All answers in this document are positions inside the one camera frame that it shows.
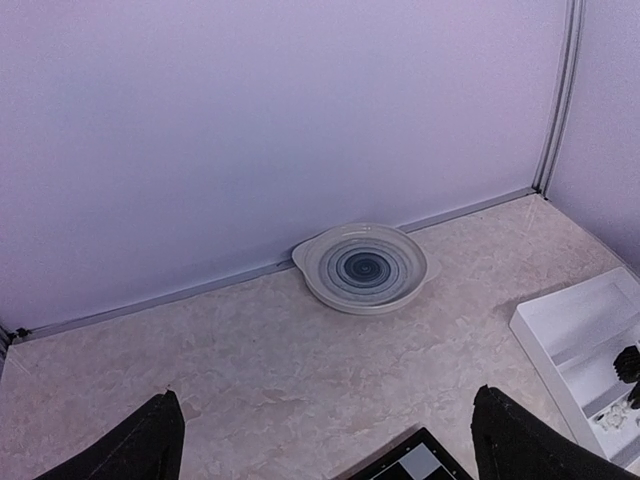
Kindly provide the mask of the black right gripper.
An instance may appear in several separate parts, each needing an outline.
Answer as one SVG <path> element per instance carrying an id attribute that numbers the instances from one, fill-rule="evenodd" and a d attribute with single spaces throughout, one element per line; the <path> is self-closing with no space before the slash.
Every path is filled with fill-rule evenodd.
<path id="1" fill-rule="evenodd" d="M 640 352 L 624 348 L 613 367 L 620 381 L 633 384 L 629 407 L 639 409 Z M 618 480 L 631 472 L 569 441 L 515 400 L 484 385 L 474 398 L 471 433 L 481 480 Z"/>

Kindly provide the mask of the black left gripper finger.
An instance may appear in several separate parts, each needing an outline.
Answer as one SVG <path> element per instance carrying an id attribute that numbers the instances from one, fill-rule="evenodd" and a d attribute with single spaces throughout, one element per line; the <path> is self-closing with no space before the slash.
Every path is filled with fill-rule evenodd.
<path id="1" fill-rule="evenodd" d="M 156 394 L 84 451 L 41 479 L 177 479 L 185 420 L 176 394 Z"/>

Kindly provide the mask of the black and grey chessboard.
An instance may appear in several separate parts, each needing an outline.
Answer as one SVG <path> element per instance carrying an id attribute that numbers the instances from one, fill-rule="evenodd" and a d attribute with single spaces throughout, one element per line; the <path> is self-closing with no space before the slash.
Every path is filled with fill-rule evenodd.
<path id="1" fill-rule="evenodd" d="M 425 428 L 414 426 L 337 479 L 466 479 L 472 476 Z"/>

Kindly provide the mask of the white plastic tray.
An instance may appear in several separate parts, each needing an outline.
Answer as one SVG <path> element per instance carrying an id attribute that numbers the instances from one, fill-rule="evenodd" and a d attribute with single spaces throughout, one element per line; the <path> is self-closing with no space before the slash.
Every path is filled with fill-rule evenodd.
<path id="1" fill-rule="evenodd" d="M 516 306 L 510 329 L 536 368 L 576 442 L 627 468 L 639 459 L 639 413 L 629 407 L 618 431 L 593 417 L 626 400 L 632 385 L 613 367 L 639 344 L 639 283 L 617 267 L 574 286 Z"/>

